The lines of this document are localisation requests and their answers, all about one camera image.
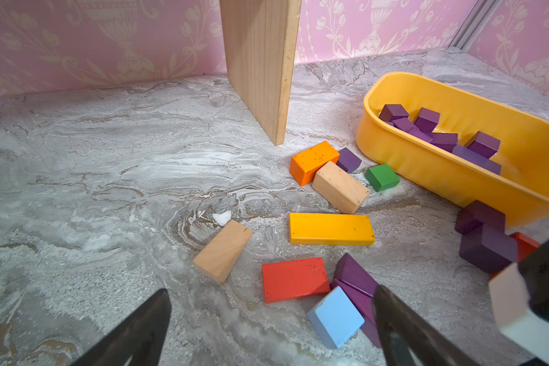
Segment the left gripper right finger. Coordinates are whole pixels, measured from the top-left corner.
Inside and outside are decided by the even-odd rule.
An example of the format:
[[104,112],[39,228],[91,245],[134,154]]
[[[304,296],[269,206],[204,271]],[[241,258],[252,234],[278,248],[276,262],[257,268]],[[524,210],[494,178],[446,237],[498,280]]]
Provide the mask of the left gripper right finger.
[[384,285],[373,297],[374,314],[388,365],[476,365]]

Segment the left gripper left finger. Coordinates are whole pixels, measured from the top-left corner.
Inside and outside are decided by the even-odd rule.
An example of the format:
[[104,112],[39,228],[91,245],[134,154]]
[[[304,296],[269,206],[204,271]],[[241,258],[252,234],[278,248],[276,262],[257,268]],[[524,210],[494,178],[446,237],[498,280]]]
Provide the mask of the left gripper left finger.
[[171,316],[165,288],[158,290],[74,365],[158,365]]

